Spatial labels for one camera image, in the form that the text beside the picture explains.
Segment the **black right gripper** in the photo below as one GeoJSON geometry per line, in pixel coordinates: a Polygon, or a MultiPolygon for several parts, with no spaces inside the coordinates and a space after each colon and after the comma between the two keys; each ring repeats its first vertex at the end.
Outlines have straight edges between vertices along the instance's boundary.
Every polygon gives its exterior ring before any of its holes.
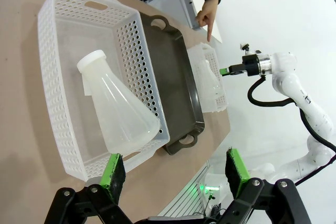
{"type": "Polygon", "coordinates": [[[222,77],[233,76],[233,75],[244,73],[244,68],[245,68],[245,71],[247,72],[247,75],[249,77],[257,76],[260,74],[259,59],[256,54],[242,56],[242,63],[237,64],[237,65],[232,65],[229,68],[222,68],[219,70],[219,73],[222,75],[222,77]]]}

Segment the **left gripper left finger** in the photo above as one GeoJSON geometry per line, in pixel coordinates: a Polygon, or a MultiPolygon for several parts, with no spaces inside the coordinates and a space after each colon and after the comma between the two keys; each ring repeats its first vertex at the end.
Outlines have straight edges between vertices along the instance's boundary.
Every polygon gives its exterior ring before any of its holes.
{"type": "Polygon", "coordinates": [[[102,223],[131,223],[119,207],[126,172],[121,154],[112,154],[98,182],[80,191],[57,190],[46,216],[46,223],[85,223],[98,217],[102,223]]]}

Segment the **person's left hand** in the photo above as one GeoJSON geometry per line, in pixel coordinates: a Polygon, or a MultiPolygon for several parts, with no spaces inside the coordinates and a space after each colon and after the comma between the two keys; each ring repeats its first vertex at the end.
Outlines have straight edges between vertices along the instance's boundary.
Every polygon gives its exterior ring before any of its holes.
{"type": "Polygon", "coordinates": [[[218,0],[206,0],[202,6],[202,9],[196,16],[196,21],[200,27],[207,26],[207,41],[210,42],[212,37],[212,31],[214,21],[216,17],[218,7],[218,0]]]}

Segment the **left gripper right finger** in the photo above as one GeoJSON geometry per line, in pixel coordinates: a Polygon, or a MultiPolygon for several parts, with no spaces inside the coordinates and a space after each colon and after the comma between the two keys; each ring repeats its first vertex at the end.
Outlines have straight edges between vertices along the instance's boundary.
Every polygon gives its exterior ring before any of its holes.
{"type": "Polygon", "coordinates": [[[263,210],[272,223],[307,223],[307,211],[294,182],[271,184],[251,177],[238,150],[226,152],[225,176],[234,200],[218,223],[247,223],[254,210],[263,210]]]}

